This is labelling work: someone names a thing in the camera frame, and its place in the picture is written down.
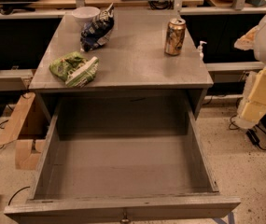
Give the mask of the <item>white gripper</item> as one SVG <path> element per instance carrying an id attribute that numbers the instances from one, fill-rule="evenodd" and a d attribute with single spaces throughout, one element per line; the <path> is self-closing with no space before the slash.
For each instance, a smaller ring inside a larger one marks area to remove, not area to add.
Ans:
<path id="1" fill-rule="evenodd" d="M 251 129 L 266 114 L 266 67 L 261 71 L 250 71 L 245 80 L 243 99 L 236 115 L 236 125 L 242 129 Z"/>

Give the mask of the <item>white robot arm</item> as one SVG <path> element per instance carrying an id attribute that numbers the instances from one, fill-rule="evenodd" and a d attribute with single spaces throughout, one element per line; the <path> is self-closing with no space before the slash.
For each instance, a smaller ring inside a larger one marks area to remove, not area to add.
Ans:
<path id="1" fill-rule="evenodd" d="M 238 106 L 236 125 L 242 129 L 251 129 L 266 114 L 266 15 L 259 24 L 239 38 L 234 46 L 238 49 L 252 49 L 255 58 L 264 63 L 259 72 L 250 72 Z"/>

